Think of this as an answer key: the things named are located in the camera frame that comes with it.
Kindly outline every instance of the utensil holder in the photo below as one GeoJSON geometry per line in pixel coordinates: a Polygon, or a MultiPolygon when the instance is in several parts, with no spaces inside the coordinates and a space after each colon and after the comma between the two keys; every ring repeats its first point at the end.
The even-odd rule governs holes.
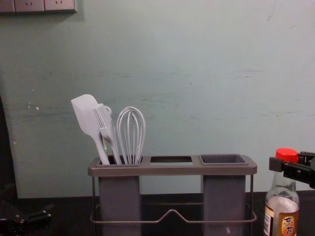
{"type": "Polygon", "coordinates": [[[247,156],[144,156],[138,165],[100,165],[97,158],[88,171],[93,178],[91,221],[95,226],[102,225],[103,236],[141,236],[141,224],[158,224],[169,214],[176,214],[188,224],[202,224],[204,236],[244,236],[244,225],[252,226],[257,219],[252,210],[253,175],[257,173],[257,165],[247,156]],[[141,219],[139,176],[159,175],[203,176],[204,200],[200,213],[203,220],[186,219],[175,209],[157,220],[141,219]],[[250,219],[245,219],[246,175],[251,176],[250,219]],[[101,221],[95,217],[95,177],[99,181],[101,221]]]}

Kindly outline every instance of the red bottle cap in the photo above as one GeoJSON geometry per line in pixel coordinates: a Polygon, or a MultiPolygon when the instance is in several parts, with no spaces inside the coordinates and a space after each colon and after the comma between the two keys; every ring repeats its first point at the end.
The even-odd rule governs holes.
{"type": "Polygon", "coordinates": [[[297,151],[289,148],[280,148],[276,151],[276,158],[280,158],[284,161],[298,163],[299,157],[297,151]]]}

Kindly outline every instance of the wall socket panel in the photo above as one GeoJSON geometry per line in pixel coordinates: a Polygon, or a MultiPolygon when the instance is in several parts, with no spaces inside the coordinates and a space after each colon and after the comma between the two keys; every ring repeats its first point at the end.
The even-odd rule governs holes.
{"type": "Polygon", "coordinates": [[[44,0],[14,0],[15,12],[44,12],[44,0]]]}
{"type": "Polygon", "coordinates": [[[75,0],[44,0],[45,11],[76,11],[75,0]]]}
{"type": "Polygon", "coordinates": [[[0,13],[13,13],[14,11],[13,0],[0,0],[0,13]]]}

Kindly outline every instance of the light green wall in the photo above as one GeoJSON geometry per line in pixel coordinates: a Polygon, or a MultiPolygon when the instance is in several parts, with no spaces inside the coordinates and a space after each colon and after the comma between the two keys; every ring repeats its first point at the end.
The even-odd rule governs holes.
{"type": "MultiPolygon", "coordinates": [[[[79,3],[73,15],[0,17],[0,93],[19,197],[91,193],[96,148],[70,103],[84,93],[115,116],[127,105],[143,111],[144,154],[252,157],[256,191],[269,188],[276,148],[315,150],[314,0],[79,3]]],[[[197,177],[160,177],[142,190],[200,186],[197,177]]]]}

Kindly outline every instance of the whisk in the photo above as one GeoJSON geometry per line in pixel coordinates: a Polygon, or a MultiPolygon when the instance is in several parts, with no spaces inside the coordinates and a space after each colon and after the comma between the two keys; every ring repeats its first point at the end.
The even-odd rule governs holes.
{"type": "Polygon", "coordinates": [[[125,164],[138,164],[146,134],[143,114],[135,107],[124,108],[117,118],[116,129],[125,164]]]}

